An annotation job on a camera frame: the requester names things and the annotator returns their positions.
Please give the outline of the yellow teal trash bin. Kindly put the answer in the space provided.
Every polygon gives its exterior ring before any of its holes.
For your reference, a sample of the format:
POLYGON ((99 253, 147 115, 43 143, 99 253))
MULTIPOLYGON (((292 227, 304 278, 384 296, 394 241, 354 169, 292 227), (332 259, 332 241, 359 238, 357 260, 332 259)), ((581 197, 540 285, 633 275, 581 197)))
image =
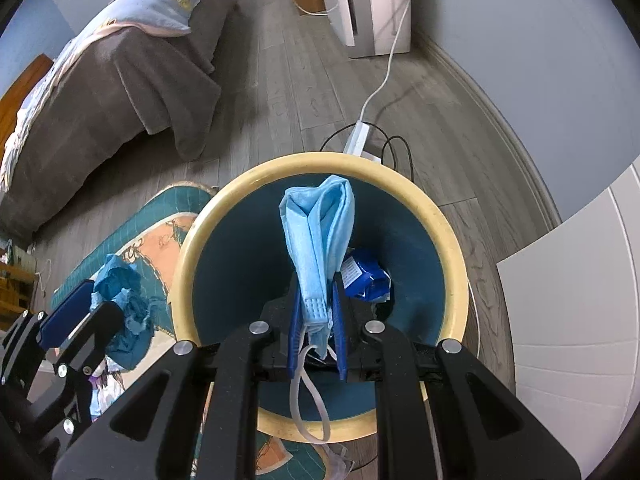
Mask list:
POLYGON ((468 316, 462 252, 401 174, 341 153, 270 160, 226 185, 181 248, 171 316, 198 348, 207 451, 258 432, 390 456, 427 451, 444 344, 468 316))

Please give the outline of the wooden nightstand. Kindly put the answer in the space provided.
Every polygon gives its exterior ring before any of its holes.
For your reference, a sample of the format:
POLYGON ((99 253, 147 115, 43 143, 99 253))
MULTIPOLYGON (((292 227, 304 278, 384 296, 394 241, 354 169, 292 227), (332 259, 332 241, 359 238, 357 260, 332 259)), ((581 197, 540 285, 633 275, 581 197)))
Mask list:
POLYGON ((0 328, 6 332, 24 312, 32 312, 37 278, 37 259, 12 240, 1 249, 0 328))

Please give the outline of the white air purifier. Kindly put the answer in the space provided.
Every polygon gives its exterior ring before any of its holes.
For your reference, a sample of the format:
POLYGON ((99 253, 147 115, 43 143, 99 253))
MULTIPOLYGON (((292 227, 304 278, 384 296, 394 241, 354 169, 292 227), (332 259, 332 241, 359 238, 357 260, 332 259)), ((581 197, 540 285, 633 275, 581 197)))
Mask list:
POLYGON ((334 34, 350 58, 408 53, 411 0, 324 0, 334 34))

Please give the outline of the white cabinet panel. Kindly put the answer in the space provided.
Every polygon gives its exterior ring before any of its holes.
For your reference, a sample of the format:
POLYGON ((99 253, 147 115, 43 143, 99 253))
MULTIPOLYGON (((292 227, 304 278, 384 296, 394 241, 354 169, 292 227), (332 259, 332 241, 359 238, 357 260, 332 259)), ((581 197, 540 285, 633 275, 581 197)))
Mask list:
POLYGON ((498 271, 516 395, 588 476, 639 404, 639 165, 498 271))

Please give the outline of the teal orange patterned rug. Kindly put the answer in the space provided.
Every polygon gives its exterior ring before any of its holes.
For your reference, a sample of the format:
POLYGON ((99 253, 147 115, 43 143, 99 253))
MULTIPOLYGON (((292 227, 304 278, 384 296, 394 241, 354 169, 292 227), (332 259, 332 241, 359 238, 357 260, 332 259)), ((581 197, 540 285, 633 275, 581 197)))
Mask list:
MULTIPOLYGON (((150 348, 130 372, 114 363, 105 371, 108 393, 130 387, 175 341, 167 298, 177 258, 196 216, 215 196, 216 188, 180 181, 152 197, 136 214, 108 236, 55 289, 51 307, 57 309, 85 280, 93 280, 108 255, 115 254, 141 276, 141 296, 148 300, 154 325, 150 348)), ((258 479, 322 479, 321 454, 309 444, 256 434, 258 479)))

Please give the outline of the white power strip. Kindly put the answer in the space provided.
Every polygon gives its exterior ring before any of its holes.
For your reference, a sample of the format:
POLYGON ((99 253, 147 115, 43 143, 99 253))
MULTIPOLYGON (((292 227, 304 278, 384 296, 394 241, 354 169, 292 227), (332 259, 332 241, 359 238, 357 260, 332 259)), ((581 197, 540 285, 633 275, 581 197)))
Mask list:
POLYGON ((371 162, 377 162, 379 164, 381 159, 366 150, 366 144, 369 139, 371 129, 372 127, 362 120, 355 122, 345 147, 343 148, 343 153, 365 158, 371 162))

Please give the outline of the wooden headboard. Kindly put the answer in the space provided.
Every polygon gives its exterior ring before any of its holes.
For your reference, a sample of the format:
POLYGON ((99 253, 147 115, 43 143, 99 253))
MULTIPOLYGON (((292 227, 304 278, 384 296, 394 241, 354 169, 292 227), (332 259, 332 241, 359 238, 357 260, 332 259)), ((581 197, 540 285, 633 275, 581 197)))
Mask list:
POLYGON ((53 62, 45 54, 40 54, 17 77, 0 101, 0 155, 4 144, 16 126, 16 115, 26 96, 50 70, 53 62))

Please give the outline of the bed with brown cover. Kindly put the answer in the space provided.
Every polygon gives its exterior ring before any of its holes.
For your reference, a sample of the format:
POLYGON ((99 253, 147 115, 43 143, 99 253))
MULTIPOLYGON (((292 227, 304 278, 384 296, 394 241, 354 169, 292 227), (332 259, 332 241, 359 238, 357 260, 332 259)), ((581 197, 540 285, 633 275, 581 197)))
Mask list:
POLYGON ((133 27, 91 46, 32 123, 11 187, 1 191, 1 234, 29 242, 125 143, 165 130, 185 162, 198 159, 221 88, 214 53, 236 0, 201 0, 183 37, 133 27))

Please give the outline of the light blue face mask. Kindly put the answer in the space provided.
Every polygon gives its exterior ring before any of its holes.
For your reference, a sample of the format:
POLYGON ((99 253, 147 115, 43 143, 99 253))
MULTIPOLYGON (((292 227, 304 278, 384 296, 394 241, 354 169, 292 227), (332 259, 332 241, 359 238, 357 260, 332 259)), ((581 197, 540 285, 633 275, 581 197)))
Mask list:
POLYGON ((284 192, 279 214, 303 298, 303 333, 324 359, 333 328, 330 287, 355 222, 352 186, 335 174, 315 188, 293 186, 284 192))

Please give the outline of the blue white snack bag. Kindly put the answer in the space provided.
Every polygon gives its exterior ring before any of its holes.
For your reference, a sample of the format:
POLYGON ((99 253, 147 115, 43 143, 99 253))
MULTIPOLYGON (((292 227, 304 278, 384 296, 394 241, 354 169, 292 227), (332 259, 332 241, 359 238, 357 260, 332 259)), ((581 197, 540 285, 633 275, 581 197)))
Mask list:
POLYGON ((347 297, 369 304, 390 300, 392 279, 378 264, 376 255, 366 248, 351 250, 341 266, 342 281, 347 297))

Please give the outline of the teal blue cloth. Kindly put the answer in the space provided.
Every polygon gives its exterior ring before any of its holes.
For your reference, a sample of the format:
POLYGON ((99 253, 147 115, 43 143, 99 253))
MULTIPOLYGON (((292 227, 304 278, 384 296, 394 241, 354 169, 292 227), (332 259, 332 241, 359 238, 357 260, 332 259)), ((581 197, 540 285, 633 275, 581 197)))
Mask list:
POLYGON ((142 276, 133 263, 107 254, 93 280, 91 307, 112 302, 122 311, 124 322, 106 346, 106 355, 123 370, 134 370, 149 351, 154 335, 149 301, 142 295, 142 276))

